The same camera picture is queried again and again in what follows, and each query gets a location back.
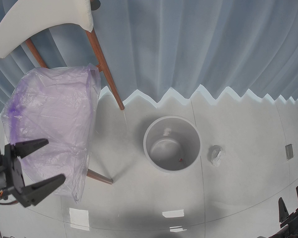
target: tiled floor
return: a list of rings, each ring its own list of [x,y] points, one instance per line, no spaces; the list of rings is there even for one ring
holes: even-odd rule
[[[144,155],[144,133],[164,115],[183,116],[201,133],[201,161],[187,171],[161,172]],[[0,231],[15,238],[268,237],[279,230],[279,197],[289,212],[298,207],[297,135],[297,102],[283,98],[274,102],[252,92],[240,98],[227,89],[214,100],[199,87],[191,99],[170,90],[154,105],[137,95],[120,111],[106,93],[97,108],[89,168],[114,184],[86,178],[79,204],[50,195],[28,209],[0,206]],[[294,158],[287,161],[290,143]],[[219,167],[210,163],[213,145],[225,149]],[[88,221],[75,222],[70,208],[88,211]],[[163,216],[176,210],[184,216]]]

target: purple plastic bag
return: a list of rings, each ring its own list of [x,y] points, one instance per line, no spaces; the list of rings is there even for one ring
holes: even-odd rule
[[[46,138],[49,144],[21,160],[38,182],[63,173],[54,194],[80,201],[100,93],[97,67],[35,68],[20,80],[1,113],[10,144]]]

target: chair leg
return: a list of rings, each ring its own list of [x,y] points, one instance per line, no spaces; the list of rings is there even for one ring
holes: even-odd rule
[[[29,50],[33,54],[36,61],[39,63],[40,67],[48,68],[42,57],[40,56],[38,50],[36,49],[35,45],[33,44],[32,40],[29,38],[25,40],[26,45],[28,46]]]
[[[107,82],[112,90],[112,93],[113,93],[120,109],[123,110],[124,109],[123,102],[119,96],[118,90],[116,88],[116,85],[113,80],[112,74],[111,74],[109,66],[107,64],[107,61],[105,60],[105,56],[103,55],[103,51],[102,51],[100,44],[98,42],[98,38],[96,36],[94,28],[93,28],[92,32],[86,31],[86,34],[87,34],[90,44],[93,48],[95,56],[99,62],[99,65],[97,65],[97,67],[99,68],[100,71],[101,70],[103,71],[105,78],[107,79]]]
[[[99,173],[96,173],[90,169],[88,169],[87,171],[87,177],[89,178],[93,178],[93,179],[96,179],[98,181],[101,181],[101,182],[104,182],[106,184],[113,184],[113,180],[110,179],[110,178],[107,178]]]

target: curtain fold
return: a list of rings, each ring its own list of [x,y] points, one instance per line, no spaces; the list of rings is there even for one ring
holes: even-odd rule
[[[15,2],[0,0],[0,20]],[[297,11],[295,0],[101,0],[92,15],[122,100],[138,89],[158,102],[170,87],[189,98],[200,84],[214,98],[229,86],[296,100]],[[50,68],[98,63],[78,25],[31,39]],[[0,59],[0,107],[34,67],[25,43]]]

